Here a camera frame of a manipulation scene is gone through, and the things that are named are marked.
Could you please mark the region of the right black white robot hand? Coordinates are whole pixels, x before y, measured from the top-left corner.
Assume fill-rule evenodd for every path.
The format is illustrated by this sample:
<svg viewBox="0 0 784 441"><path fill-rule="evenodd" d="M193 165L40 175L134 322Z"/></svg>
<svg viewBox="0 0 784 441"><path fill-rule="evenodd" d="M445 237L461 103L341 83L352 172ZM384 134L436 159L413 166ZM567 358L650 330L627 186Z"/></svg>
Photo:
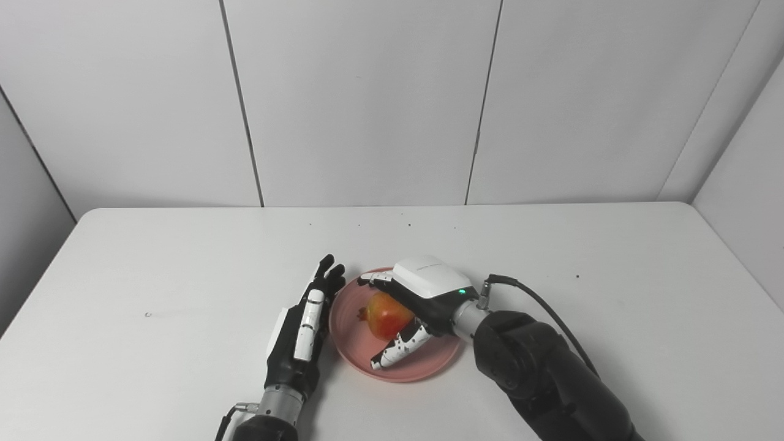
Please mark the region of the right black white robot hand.
<svg viewBox="0 0 784 441"><path fill-rule="evenodd" d="M373 355L371 368L391 368L433 337L455 336L471 344L488 312L470 279L437 257L411 257L392 269L364 273L358 285L389 294L413 313L413 319L384 349Z"/></svg>

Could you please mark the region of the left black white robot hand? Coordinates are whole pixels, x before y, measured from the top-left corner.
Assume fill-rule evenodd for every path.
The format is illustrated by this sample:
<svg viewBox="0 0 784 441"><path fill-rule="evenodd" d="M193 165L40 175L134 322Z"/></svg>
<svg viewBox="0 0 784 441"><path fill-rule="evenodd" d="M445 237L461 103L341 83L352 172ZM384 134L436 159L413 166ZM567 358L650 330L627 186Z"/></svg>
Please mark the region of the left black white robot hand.
<svg viewBox="0 0 784 441"><path fill-rule="evenodd" d="M285 385L312 396L320 379L319 357L328 335L328 317L345 285L345 267L333 254L317 264L300 300L278 315L268 346L265 387Z"/></svg>

